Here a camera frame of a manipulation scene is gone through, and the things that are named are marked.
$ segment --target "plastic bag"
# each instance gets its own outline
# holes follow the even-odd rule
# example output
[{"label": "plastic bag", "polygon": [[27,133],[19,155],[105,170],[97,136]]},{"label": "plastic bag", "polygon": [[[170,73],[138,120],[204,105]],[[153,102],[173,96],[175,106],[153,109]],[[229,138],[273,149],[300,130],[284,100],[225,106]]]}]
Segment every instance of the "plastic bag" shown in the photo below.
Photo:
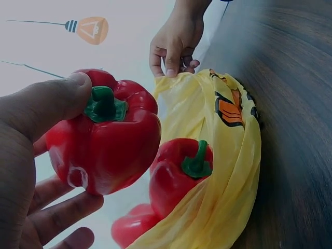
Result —
[{"label": "plastic bag", "polygon": [[255,104],[233,77],[213,70],[159,77],[155,97],[167,108],[162,143],[177,137],[208,141],[213,173],[128,248],[230,248],[256,198],[261,138]]}]

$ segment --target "white wall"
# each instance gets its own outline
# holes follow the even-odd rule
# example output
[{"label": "white wall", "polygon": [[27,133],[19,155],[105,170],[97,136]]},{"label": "white wall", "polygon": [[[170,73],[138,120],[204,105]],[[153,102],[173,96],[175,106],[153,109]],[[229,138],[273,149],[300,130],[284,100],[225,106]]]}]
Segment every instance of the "white wall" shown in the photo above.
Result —
[{"label": "white wall", "polygon": [[[132,79],[153,91],[154,78],[148,66],[149,43],[168,18],[174,0],[75,0],[75,1],[5,1],[0,9],[0,60],[27,64],[60,76],[79,68],[104,68],[116,79]],[[202,59],[219,24],[226,3],[213,1],[205,15],[203,39],[196,50]],[[105,17],[109,23],[106,40],[90,45],[71,34],[63,26],[51,24],[3,22],[3,20],[34,20],[65,23],[86,17]],[[54,77],[0,62],[0,95],[7,95],[38,81]],[[47,154],[36,158],[37,181],[53,174]],[[92,248],[117,248],[110,237],[110,226],[136,204],[148,201],[148,175],[133,186],[105,197],[103,208],[85,218],[51,241],[47,248],[65,238],[80,226],[95,233]],[[82,189],[76,189],[59,201],[68,199]]]}]

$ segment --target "wooden surface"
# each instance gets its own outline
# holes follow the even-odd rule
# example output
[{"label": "wooden surface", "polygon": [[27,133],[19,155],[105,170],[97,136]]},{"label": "wooden surface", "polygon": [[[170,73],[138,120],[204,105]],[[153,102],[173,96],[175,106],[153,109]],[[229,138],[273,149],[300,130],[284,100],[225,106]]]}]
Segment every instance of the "wooden surface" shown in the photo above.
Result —
[{"label": "wooden surface", "polygon": [[256,203],[233,248],[332,248],[332,1],[234,0],[203,68],[255,98]]}]

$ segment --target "red vegetable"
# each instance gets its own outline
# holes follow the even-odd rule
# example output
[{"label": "red vegetable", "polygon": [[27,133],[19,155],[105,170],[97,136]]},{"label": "red vegetable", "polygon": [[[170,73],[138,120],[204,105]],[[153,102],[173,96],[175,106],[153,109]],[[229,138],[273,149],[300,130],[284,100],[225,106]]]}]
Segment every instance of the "red vegetable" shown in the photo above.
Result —
[{"label": "red vegetable", "polygon": [[151,206],[166,218],[182,198],[212,173],[213,154],[206,141],[174,139],[159,147],[150,167]]},{"label": "red vegetable", "polygon": [[158,106],[133,81],[116,81],[102,70],[78,72],[92,81],[88,105],[49,130],[46,145],[62,181],[107,195],[133,184],[153,162],[161,135]]},{"label": "red vegetable", "polygon": [[158,222],[160,222],[160,219],[154,213],[150,204],[140,204],[113,223],[112,238],[121,249],[127,248]]}]

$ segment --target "green pepper stem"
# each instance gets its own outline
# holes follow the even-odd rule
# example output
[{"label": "green pepper stem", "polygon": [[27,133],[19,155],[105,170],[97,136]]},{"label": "green pepper stem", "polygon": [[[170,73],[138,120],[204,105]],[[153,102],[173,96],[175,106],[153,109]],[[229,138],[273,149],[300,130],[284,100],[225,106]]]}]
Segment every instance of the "green pepper stem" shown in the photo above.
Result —
[{"label": "green pepper stem", "polygon": [[96,101],[96,105],[93,108],[95,114],[100,117],[110,116],[116,112],[114,104],[114,94],[109,87],[93,88],[91,92],[92,98]]},{"label": "green pepper stem", "polygon": [[84,113],[96,123],[123,121],[128,110],[126,101],[114,97],[113,90],[106,86],[92,87],[91,97]]},{"label": "green pepper stem", "polygon": [[181,164],[183,172],[194,179],[200,179],[212,174],[210,163],[205,161],[208,143],[205,140],[198,142],[198,150],[194,158],[185,157]]}]

